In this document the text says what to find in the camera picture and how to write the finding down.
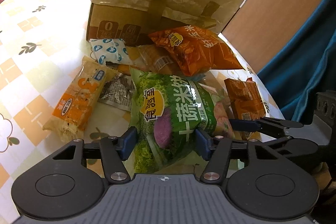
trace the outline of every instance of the white packet with blue pattern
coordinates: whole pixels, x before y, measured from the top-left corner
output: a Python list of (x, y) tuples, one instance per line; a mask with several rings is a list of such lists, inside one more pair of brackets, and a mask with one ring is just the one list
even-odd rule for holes
[(99, 64), (105, 65), (106, 62), (112, 62), (133, 65), (123, 39), (90, 39), (89, 42)]

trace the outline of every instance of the blue fabric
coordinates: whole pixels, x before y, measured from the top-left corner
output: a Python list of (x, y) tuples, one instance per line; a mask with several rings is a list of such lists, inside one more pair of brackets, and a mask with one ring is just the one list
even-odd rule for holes
[(322, 0), (258, 77), (286, 119), (309, 123), (316, 92), (336, 90), (336, 0)]

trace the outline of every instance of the wooden panel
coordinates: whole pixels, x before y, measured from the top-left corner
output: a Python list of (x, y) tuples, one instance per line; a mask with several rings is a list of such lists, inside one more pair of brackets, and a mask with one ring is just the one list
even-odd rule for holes
[(321, 0), (247, 0), (223, 35), (258, 72), (293, 37)]

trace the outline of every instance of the table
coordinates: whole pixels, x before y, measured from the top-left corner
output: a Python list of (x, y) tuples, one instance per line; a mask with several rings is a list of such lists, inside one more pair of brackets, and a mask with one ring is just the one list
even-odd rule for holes
[[(1, 224), (18, 217), (11, 199), (13, 181), (63, 145), (42, 125), (76, 76), (82, 57), (93, 58), (85, 40), (90, 5), (90, 0), (5, 0), (0, 4)], [(246, 81), (252, 77), (266, 115), (283, 118), (257, 75), (229, 46), (245, 70), (212, 71), (213, 75), (220, 83), (226, 78)], [(120, 136), (129, 120), (129, 112), (98, 103), (84, 141), (92, 141), (93, 132)], [(102, 175), (100, 161), (88, 160), (88, 168)]]

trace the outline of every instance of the grey desiccant packet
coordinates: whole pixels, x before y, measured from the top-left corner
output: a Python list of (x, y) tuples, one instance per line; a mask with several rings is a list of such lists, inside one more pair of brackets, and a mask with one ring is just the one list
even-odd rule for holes
[(133, 90), (132, 78), (119, 73), (111, 81), (105, 83), (98, 102), (131, 111)]

